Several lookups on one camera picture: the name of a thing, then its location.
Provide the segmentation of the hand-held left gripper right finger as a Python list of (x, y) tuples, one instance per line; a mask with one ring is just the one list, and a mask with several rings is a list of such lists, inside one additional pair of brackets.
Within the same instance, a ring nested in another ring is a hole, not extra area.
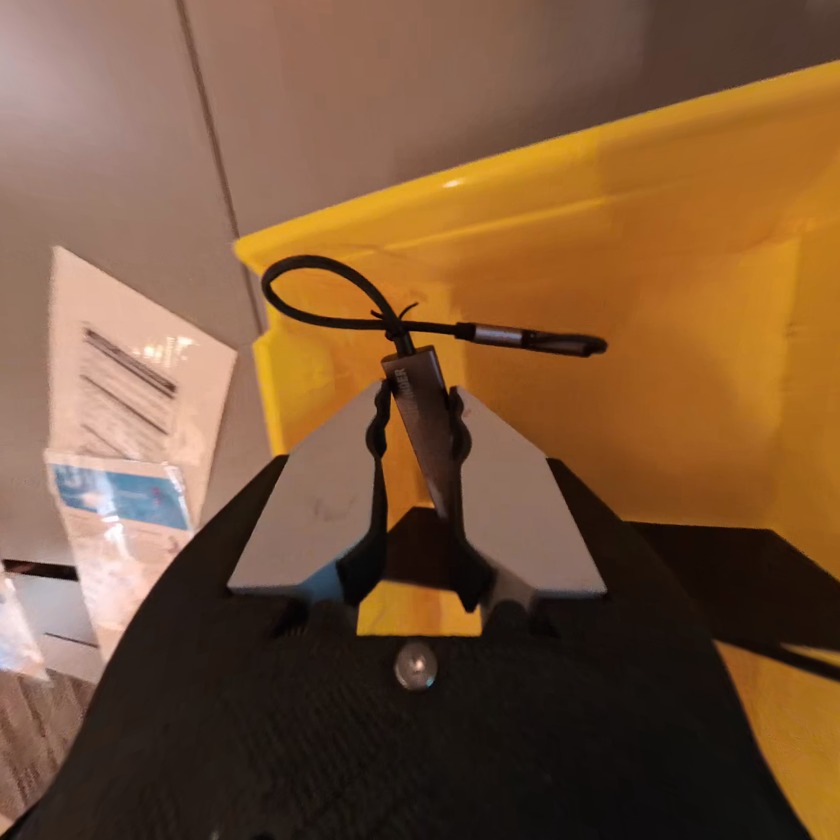
[(458, 535), (490, 574), (480, 612), (503, 602), (529, 611), (542, 600), (602, 599), (606, 584), (546, 454), (466, 388), (453, 388), (451, 399), (465, 444)]

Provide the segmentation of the clear plastic bag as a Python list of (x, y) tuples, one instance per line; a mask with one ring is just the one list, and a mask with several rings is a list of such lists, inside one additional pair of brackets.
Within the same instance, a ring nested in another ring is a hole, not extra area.
[(4, 568), (1, 568), (1, 671), (49, 681), (43, 651)]

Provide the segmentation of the clear bag with blue label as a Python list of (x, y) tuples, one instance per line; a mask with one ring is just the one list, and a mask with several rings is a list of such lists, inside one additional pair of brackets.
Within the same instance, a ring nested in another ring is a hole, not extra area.
[(108, 663), (140, 606), (192, 540), (181, 471), (173, 465), (44, 451), (49, 488), (82, 599)]

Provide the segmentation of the yellow plastic bin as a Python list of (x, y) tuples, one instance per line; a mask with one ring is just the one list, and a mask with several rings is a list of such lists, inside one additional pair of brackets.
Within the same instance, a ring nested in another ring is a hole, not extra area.
[[(775, 532), (838, 579), (838, 62), (430, 175), (241, 238), (345, 258), (425, 317), (583, 326), (590, 363), (451, 372), (643, 523)], [(724, 643), (818, 838), (838, 681)]]

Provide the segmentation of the white printed paper sheet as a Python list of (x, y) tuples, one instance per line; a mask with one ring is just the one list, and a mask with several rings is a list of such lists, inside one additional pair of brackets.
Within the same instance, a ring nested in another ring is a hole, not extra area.
[(49, 446), (208, 471), (236, 352), (52, 250)]

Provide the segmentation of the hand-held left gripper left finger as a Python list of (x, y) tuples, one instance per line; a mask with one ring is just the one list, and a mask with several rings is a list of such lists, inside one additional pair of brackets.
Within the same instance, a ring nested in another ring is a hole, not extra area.
[(383, 576), (392, 395), (368, 386), (291, 450), (227, 588), (357, 607)]

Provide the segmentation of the grey usb hub with cable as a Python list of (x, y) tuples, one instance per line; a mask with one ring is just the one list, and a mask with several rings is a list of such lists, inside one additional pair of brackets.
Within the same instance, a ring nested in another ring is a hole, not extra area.
[[(304, 311), (285, 302), (275, 289), (278, 279), (293, 271), (317, 270), (347, 280), (374, 304), (370, 318), (338, 318)], [(417, 348), (414, 333), (444, 335), (458, 341), (494, 347), (590, 358), (608, 344), (582, 333), (556, 333), (501, 327), (475, 322), (441, 323), (406, 320), (413, 305), (397, 312), (380, 290), (359, 271), (329, 257), (296, 255), (270, 265), (260, 279), (264, 299), (273, 309), (313, 327), (345, 331), (382, 331), (395, 353), (381, 365), (409, 441), (425, 478), (429, 496), (441, 519), (451, 519), (457, 507), (454, 432), (445, 378), (434, 346)]]

